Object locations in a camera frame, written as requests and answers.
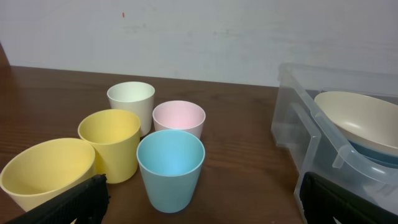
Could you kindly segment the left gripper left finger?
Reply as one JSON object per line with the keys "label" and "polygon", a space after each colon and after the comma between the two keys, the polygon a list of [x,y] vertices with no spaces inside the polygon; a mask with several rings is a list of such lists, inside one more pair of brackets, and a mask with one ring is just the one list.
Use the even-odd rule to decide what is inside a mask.
{"label": "left gripper left finger", "polygon": [[7,224],[101,223],[110,199],[106,181],[96,174]]}

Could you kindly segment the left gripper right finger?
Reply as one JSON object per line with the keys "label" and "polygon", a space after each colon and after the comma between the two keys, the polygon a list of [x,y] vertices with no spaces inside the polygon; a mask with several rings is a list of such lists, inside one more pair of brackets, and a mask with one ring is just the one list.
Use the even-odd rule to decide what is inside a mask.
{"label": "left gripper right finger", "polygon": [[397,215],[326,178],[306,172],[300,201],[308,224],[397,224]]}

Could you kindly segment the beige large bowl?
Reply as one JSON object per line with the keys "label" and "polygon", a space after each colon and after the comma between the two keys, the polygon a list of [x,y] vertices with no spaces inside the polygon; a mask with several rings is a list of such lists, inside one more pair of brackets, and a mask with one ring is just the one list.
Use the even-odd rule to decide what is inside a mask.
{"label": "beige large bowl", "polygon": [[397,105],[345,91],[320,93],[314,102],[351,142],[397,155]]}

